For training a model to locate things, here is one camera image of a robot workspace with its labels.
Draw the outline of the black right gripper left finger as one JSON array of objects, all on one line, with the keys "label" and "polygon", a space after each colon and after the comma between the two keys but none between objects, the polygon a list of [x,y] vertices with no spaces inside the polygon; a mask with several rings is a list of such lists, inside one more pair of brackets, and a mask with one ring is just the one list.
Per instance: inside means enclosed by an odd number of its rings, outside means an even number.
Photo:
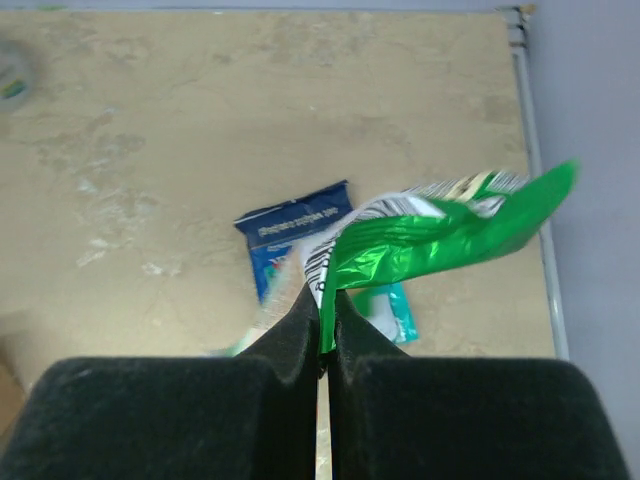
[{"label": "black right gripper left finger", "polygon": [[76,357],[36,383],[5,479],[311,479],[319,315],[308,289],[234,357]]}]

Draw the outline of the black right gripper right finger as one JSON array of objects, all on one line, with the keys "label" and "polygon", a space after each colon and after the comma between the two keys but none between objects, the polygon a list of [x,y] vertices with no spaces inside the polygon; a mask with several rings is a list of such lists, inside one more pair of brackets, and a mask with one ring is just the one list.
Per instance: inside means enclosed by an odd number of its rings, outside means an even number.
[{"label": "black right gripper right finger", "polygon": [[328,365],[336,479],[626,479],[601,401],[573,364],[412,357],[345,293]]}]

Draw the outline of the teal snack packet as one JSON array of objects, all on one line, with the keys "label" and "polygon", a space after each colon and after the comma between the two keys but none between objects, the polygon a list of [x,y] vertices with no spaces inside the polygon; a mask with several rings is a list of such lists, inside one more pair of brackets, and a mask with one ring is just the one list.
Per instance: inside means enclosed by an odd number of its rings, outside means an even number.
[{"label": "teal snack packet", "polygon": [[419,339],[400,283],[360,289],[350,296],[358,313],[393,343],[401,345]]}]

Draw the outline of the blue chips bag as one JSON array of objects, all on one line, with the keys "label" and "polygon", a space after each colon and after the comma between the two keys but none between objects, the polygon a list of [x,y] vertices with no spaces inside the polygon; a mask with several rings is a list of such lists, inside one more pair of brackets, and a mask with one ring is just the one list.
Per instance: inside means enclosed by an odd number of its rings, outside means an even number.
[{"label": "blue chips bag", "polygon": [[305,196],[249,211],[234,221],[246,239],[260,302],[297,241],[327,229],[353,210],[347,187],[348,182],[341,180]]}]

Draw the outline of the green snack packet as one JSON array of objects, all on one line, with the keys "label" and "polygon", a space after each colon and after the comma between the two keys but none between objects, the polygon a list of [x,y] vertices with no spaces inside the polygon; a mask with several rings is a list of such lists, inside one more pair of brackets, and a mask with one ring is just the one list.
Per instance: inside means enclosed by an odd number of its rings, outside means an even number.
[{"label": "green snack packet", "polygon": [[338,291],[400,283],[521,250],[571,193],[570,160],[528,179],[487,171],[379,195],[303,243],[320,315],[319,352],[335,348]]}]

